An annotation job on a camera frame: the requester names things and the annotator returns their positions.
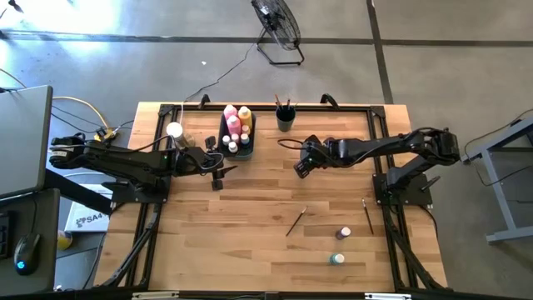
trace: yellow cable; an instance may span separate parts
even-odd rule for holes
[[[14,76],[11,75],[9,72],[7,72],[6,70],[2,69],[1,67],[0,67],[0,71],[6,73],[6,75],[8,75],[10,78],[15,79],[15,81],[16,81],[17,83],[20,83],[20,85],[22,85],[24,88],[27,88],[27,86],[24,85],[24,83],[22,83],[22,81],[18,80],[16,77],[14,77]]]
[[[89,103],[87,101],[84,101],[82,99],[78,99],[78,98],[75,98],[75,97],[67,97],[67,96],[57,96],[57,97],[53,97],[52,99],[53,100],[57,100],[57,99],[73,100],[73,101],[76,101],[76,102],[79,102],[79,103],[83,103],[83,104],[89,106],[100,117],[100,120],[102,120],[103,126],[105,126],[106,128],[109,128],[109,126],[107,125],[106,120],[104,120],[104,118],[102,117],[102,114],[100,114],[100,112],[91,103]]]

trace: electric fan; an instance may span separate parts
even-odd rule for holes
[[[300,29],[291,10],[284,0],[252,0],[252,6],[256,10],[259,21],[263,26],[261,36],[257,40],[257,50],[268,60],[271,65],[298,65],[304,61],[303,54],[300,50]],[[274,62],[259,47],[259,42],[265,36],[270,34],[276,40],[276,43],[287,51],[298,50],[300,53],[300,62]]]

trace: black cup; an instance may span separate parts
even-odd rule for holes
[[[280,131],[288,132],[291,130],[292,123],[296,118],[296,109],[294,107],[284,106],[276,109],[277,127]]]

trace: wooden tabletop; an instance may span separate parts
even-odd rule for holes
[[[161,103],[140,102],[129,147],[153,140]],[[385,105],[390,135],[411,130],[406,106]],[[304,140],[368,139],[366,115],[358,112],[298,112],[290,132],[277,130],[274,112],[255,112],[256,140],[252,159],[237,165],[213,192],[211,176],[175,177],[163,206],[150,281],[151,290],[217,291],[392,291],[391,265],[380,208],[375,204],[372,159],[350,169],[315,169],[300,179],[292,166],[299,152],[276,144],[280,138]],[[183,126],[197,146],[218,136],[221,112],[186,111]],[[396,165],[411,154],[396,155]],[[366,199],[372,236],[361,198]],[[300,211],[308,209],[289,237]],[[112,216],[95,283],[108,279],[132,247],[139,205],[122,206]],[[431,275],[446,285],[439,245],[429,216],[406,207],[414,253]],[[351,236],[335,239],[347,226]],[[144,265],[144,249],[137,270]],[[342,253],[346,262],[328,258]],[[405,260],[399,256],[406,282]]]

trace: concrete floor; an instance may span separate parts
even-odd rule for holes
[[[304,38],[372,38],[364,0],[286,1]],[[17,2],[27,11],[26,19],[21,21],[21,16],[8,10],[0,19],[0,29],[247,38],[261,29],[248,0],[160,0],[157,5],[131,0]],[[533,2],[526,0],[374,3],[382,38],[533,39],[529,14]],[[37,13],[43,5],[49,11],[46,16]],[[137,102],[183,100],[216,80],[249,47],[245,43],[12,40],[0,42],[0,66],[28,86],[50,84],[57,96],[88,100],[113,126],[133,119]],[[383,103],[373,46],[304,44],[301,48],[306,61],[299,68],[272,67],[251,51],[238,69],[206,92],[213,101],[270,101],[278,93],[314,103],[323,93],[330,93],[340,103]],[[294,54],[275,45],[266,49],[284,58]],[[394,102],[408,106],[412,127],[449,127],[461,145],[508,123],[533,104],[530,47],[384,47],[383,51]],[[0,86],[13,85],[0,77]],[[98,121],[77,103],[56,105]],[[75,132],[52,120],[50,137]],[[126,145],[127,134],[118,143]],[[432,187],[433,213],[450,287],[530,298],[533,238],[487,245],[485,234],[505,228],[492,189],[480,184],[472,167],[461,164],[435,167],[430,174],[442,176]],[[101,179],[75,180],[97,183]],[[68,203],[63,202],[61,209],[60,228]],[[524,212],[533,210],[533,205],[515,209]],[[77,250],[95,247],[100,240],[98,235],[77,238]],[[58,260],[56,283],[80,288],[95,254],[88,251]],[[78,271],[69,273],[67,266],[73,265]]]

